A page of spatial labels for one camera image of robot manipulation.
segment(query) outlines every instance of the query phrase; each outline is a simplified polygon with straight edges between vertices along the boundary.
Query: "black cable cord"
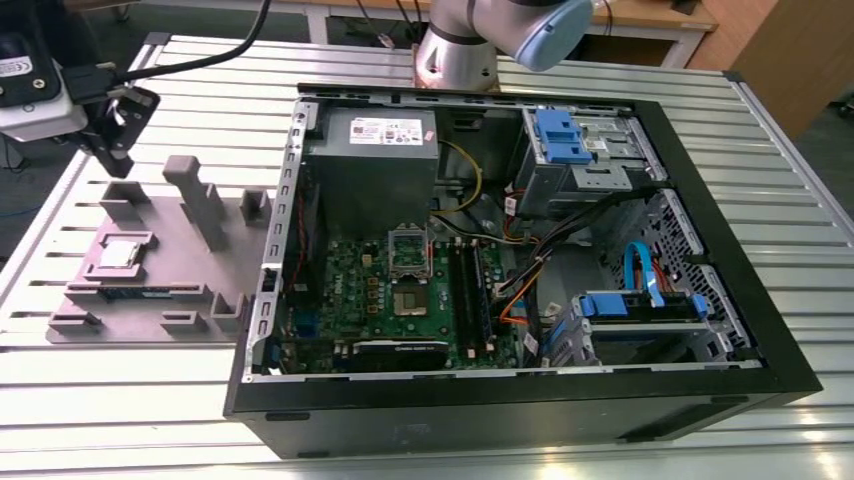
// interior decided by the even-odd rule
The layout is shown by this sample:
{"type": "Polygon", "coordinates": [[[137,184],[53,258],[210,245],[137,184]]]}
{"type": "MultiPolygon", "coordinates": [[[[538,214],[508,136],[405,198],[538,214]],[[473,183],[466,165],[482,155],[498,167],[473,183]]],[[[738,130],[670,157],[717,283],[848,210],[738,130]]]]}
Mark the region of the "black cable cord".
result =
{"type": "Polygon", "coordinates": [[[401,14],[403,15],[403,21],[406,22],[406,24],[410,27],[410,35],[413,36],[413,42],[418,41],[418,34],[415,32],[415,25],[413,25],[413,21],[410,20],[410,15],[406,13],[406,9],[403,8],[403,4],[401,3],[401,0],[395,0],[395,2],[398,3],[398,10],[401,10],[401,14]]]}
{"type": "Polygon", "coordinates": [[[530,275],[533,275],[538,271],[538,268],[542,268],[545,259],[549,258],[549,256],[554,252],[554,248],[566,241],[570,235],[588,228],[613,206],[620,205],[629,200],[648,198],[653,196],[662,188],[666,188],[666,186],[652,185],[633,190],[632,192],[612,193],[597,203],[576,213],[576,215],[572,215],[565,220],[562,220],[561,223],[558,223],[558,225],[556,225],[552,231],[546,234],[546,236],[544,236],[540,243],[537,244],[537,247],[534,247],[534,251],[532,252],[532,255],[529,257],[528,268],[522,271],[522,273],[517,274],[505,282],[505,284],[500,288],[500,291],[506,290],[521,280],[530,277],[530,275]]]}
{"type": "Polygon", "coordinates": [[[614,32],[614,10],[612,10],[612,2],[609,0],[604,0],[605,1],[605,8],[609,11],[609,19],[605,23],[605,35],[606,37],[612,36],[612,33],[614,32]]]}
{"type": "Polygon", "coordinates": [[[415,12],[418,13],[418,37],[413,41],[421,42],[422,37],[425,36],[425,22],[422,18],[422,6],[418,3],[418,0],[415,0],[415,12]]]}
{"type": "Polygon", "coordinates": [[[243,43],[238,45],[238,47],[235,47],[233,50],[221,53],[219,55],[201,58],[199,60],[193,60],[190,62],[177,63],[175,65],[162,65],[159,67],[145,68],[142,70],[126,72],[117,76],[119,82],[131,82],[134,80],[142,80],[143,78],[159,77],[161,75],[169,75],[173,73],[186,72],[187,70],[195,70],[197,68],[210,67],[211,65],[223,63],[243,55],[243,53],[250,49],[250,47],[255,43],[255,40],[258,39],[262,27],[265,26],[265,22],[267,21],[271,2],[273,0],[262,0],[262,5],[258,10],[258,16],[255,17],[255,24],[253,25],[253,29],[250,30],[243,43]]]}
{"type": "Polygon", "coordinates": [[[379,30],[377,29],[377,26],[374,25],[374,20],[371,20],[371,16],[369,15],[369,11],[365,9],[365,5],[362,4],[362,0],[357,0],[357,3],[359,4],[359,10],[362,10],[362,16],[365,17],[365,20],[369,22],[369,28],[374,32],[374,35],[377,35],[379,37],[381,36],[379,30]]]}

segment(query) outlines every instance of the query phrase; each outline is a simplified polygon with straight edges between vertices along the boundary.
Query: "floor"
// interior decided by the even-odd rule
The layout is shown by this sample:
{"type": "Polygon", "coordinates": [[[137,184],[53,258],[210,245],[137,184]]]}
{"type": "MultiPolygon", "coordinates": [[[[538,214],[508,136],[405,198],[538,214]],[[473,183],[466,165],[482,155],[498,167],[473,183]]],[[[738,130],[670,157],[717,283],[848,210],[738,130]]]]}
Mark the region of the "floor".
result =
{"type": "MultiPolygon", "coordinates": [[[[243,38],[254,13],[229,11],[229,15],[223,15],[217,10],[142,5],[135,7],[131,20],[125,24],[115,22],[110,11],[91,12],[87,19],[102,46],[103,58],[126,68],[149,32],[243,38]]],[[[381,20],[375,25],[390,33],[399,47],[409,45],[402,22],[381,20]]],[[[273,14],[261,39],[307,42],[305,18],[273,14]]],[[[355,19],[331,20],[330,41],[379,46],[365,22],[355,19]]],[[[57,145],[50,141],[10,146],[9,150],[6,145],[0,146],[0,268],[75,153],[71,145],[57,145]],[[26,158],[25,170],[7,168],[18,166],[22,155],[26,158]]],[[[854,119],[844,120],[833,109],[828,109],[798,139],[797,146],[849,214],[854,214],[854,119]]]]}

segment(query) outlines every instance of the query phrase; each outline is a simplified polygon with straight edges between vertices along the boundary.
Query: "slotted metal table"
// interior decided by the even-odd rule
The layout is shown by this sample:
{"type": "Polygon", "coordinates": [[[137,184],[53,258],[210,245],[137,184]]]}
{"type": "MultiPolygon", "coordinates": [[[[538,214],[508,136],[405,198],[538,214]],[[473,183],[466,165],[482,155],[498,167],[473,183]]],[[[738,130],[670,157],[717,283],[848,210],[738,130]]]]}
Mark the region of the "slotted metal table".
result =
{"type": "MultiPolygon", "coordinates": [[[[171,37],[146,45],[135,67],[235,44],[171,37]]],[[[193,154],[222,196],[274,189],[297,83],[409,86],[411,62],[407,51],[258,42],[226,64],[146,81],[163,103],[133,151],[131,179],[150,194],[178,195],[163,163],[193,154]]],[[[282,462],[222,418],[234,345],[45,339],[106,216],[97,202],[110,179],[79,154],[0,273],[0,476],[852,478],[854,225],[753,93],[720,73],[588,63],[533,74],[505,60],[501,83],[514,92],[661,102],[825,391],[674,442],[282,462]]]]}

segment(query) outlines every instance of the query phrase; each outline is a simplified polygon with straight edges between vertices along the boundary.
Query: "white label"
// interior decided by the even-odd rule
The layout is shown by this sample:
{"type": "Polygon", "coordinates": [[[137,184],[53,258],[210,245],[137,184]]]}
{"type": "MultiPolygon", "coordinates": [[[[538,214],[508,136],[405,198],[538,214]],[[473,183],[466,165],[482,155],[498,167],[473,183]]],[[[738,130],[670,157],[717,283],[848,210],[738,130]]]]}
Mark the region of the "white label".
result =
{"type": "Polygon", "coordinates": [[[422,121],[405,118],[355,118],[350,143],[357,145],[424,145],[422,121]]]}
{"type": "Polygon", "coordinates": [[[528,348],[529,351],[534,355],[537,355],[537,350],[540,349],[540,342],[534,339],[530,332],[525,334],[525,348],[528,348]]]}
{"type": "Polygon", "coordinates": [[[588,150],[608,150],[609,144],[605,143],[605,140],[585,140],[585,146],[588,150]]]}
{"type": "Polygon", "coordinates": [[[169,292],[142,292],[146,298],[173,298],[169,292]]]}
{"type": "Polygon", "coordinates": [[[517,199],[512,197],[505,198],[505,213],[512,217],[517,216],[517,199]]]}
{"type": "Polygon", "coordinates": [[[15,57],[0,60],[0,78],[18,77],[33,72],[30,57],[15,57]]]}

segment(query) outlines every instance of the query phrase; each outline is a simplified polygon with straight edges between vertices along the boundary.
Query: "ram slot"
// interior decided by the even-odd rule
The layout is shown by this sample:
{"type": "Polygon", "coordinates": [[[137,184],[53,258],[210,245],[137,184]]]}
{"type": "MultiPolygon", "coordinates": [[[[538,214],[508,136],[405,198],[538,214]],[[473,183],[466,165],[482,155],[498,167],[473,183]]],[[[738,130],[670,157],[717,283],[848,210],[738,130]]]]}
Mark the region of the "ram slot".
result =
{"type": "Polygon", "coordinates": [[[457,346],[466,358],[476,358],[477,331],[473,327],[472,302],[469,300],[469,276],[466,275],[466,246],[453,245],[449,254],[452,299],[454,302],[454,324],[457,326],[457,346]]]}
{"type": "Polygon", "coordinates": [[[477,318],[481,322],[481,345],[484,350],[489,353],[496,350],[493,344],[493,318],[490,316],[490,295],[486,288],[486,277],[484,269],[484,261],[481,259],[481,247],[474,245],[470,249],[472,254],[469,257],[474,262],[474,278],[476,282],[473,288],[476,289],[473,297],[477,299],[477,318]]]}

